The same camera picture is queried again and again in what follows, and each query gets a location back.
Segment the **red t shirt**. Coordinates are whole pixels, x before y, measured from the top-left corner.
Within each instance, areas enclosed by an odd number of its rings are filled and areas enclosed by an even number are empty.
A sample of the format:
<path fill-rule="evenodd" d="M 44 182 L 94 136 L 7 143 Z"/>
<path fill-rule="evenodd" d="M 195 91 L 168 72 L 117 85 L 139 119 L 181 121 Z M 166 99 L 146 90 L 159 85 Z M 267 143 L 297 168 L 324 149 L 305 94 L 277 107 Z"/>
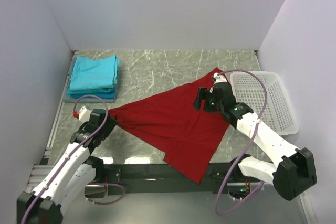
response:
<path fill-rule="evenodd" d="M 163 151 L 163 160 L 200 183 L 229 127 L 219 113 L 196 111 L 200 87 L 210 88 L 215 68 L 200 79 L 109 110 L 118 126 Z"/>

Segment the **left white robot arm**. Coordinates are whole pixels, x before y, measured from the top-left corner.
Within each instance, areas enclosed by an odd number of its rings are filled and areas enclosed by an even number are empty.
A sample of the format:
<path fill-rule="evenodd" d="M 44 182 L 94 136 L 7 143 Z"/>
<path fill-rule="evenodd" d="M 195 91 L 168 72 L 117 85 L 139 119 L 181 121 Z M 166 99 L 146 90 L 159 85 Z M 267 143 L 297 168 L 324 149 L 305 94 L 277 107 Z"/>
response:
<path fill-rule="evenodd" d="M 29 193 L 23 192 L 16 203 L 17 223 L 62 223 L 64 214 L 77 195 L 89 184 L 106 181 L 104 161 L 93 151 L 117 124 L 107 110 L 85 106 L 74 117 L 82 122 L 60 160 Z"/>

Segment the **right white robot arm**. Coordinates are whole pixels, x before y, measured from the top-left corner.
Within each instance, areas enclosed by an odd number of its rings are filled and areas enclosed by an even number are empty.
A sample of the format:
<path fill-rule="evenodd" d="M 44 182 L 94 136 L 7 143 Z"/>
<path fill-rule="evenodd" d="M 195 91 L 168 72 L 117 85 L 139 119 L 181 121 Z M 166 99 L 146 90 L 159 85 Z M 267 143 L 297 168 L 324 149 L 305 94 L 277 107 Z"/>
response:
<path fill-rule="evenodd" d="M 210 89 L 199 88 L 194 108 L 220 113 L 225 122 L 248 136 L 271 160 L 264 162 L 241 153 L 232 162 L 224 183 L 230 175 L 238 182 L 253 177 L 273 185 L 277 193 L 288 201 L 317 183 L 313 153 L 287 142 L 247 104 L 238 103 L 228 82 L 216 81 Z"/>

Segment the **teal folded t shirt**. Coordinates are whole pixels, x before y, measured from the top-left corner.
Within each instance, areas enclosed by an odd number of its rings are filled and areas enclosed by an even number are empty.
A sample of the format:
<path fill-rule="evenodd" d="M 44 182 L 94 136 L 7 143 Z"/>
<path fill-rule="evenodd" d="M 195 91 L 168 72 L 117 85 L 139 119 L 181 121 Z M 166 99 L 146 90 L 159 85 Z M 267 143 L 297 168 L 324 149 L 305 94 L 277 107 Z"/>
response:
<path fill-rule="evenodd" d="M 109 88 L 109 89 L 78 90 L 78 91 L 72 91 L 68 89 L 66 94 L 72 96 L 73 98 L 80 98 L 83 95 L 95 95 L 102 99 L 114 99 L 116 96 L 115 95 L 116 89 Z"/>

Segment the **light blue folded t shirt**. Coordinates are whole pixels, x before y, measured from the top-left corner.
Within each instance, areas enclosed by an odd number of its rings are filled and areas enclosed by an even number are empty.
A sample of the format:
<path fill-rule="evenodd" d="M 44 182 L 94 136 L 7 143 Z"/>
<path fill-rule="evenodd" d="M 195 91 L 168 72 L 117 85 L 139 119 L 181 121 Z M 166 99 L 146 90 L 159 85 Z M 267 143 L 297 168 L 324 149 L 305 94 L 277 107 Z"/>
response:
<path fill-rule="evenodd" d="M 111 89 L 117 84 L 119 64 L 116 55 L 96 60 L 78 56 L 72 68 L 69 89 Z"/>

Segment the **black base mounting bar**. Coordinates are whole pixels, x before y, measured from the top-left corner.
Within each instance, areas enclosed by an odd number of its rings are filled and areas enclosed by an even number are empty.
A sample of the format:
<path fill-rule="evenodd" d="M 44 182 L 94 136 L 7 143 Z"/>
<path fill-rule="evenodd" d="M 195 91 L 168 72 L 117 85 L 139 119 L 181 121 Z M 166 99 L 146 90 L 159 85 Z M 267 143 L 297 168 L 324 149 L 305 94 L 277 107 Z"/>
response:
<path fill-rule="evenodd" d="M 102 183 L 120 184 L 128 194 L 135 193 L 217 193 L 230 163 L 210 163 L 200 183 L 196 183 L 167 164 L 105 165 L 100 185 L 85 187 L 88 198 L 120 195 L 122 190 Z"/>

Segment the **aluminium frame rail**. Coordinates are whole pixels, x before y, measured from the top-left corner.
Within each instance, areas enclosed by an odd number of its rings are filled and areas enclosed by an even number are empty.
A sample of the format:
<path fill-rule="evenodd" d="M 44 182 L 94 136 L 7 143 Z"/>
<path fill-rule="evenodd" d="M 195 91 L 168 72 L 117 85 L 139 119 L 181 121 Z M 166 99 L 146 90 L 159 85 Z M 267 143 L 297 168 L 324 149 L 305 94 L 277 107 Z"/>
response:
<path fill-rule="evenodd" d="M 78 128 L 79 124 L 72 117 L 73 107 L 73 103 L 65 103 L 63 100 L 59 102 L 43 157 L 31 170 L 27 192 L 32 191 L 57 163 L 66 149 L 72 133 Z"/>

